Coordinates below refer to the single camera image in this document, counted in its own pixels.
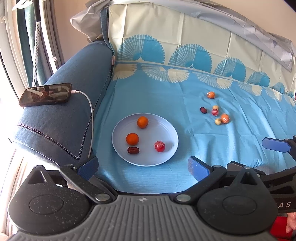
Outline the person's hand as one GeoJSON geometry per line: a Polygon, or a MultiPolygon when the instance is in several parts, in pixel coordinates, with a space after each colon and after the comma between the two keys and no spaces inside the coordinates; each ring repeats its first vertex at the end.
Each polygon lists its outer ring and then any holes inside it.
{"type": "Polygon", "coordinates": [[[289,233],[293,232],[294,230],[296,230],[296,213],[292,212],[287,214],[286,232],[289,233]]]}

